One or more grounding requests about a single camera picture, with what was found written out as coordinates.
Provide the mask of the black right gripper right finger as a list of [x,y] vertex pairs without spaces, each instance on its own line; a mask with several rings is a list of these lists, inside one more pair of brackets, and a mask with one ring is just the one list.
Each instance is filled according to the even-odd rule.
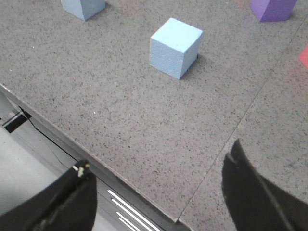
[[308,229],[308,205],[260,175],[239,140],[224,157],[221,186],[238,231]]

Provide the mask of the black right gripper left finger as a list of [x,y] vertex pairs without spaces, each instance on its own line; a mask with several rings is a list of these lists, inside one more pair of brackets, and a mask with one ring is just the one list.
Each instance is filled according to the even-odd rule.
[[90,231],[97,213],[97,178],[80,160],[47,188],[0,217],[2,231]]

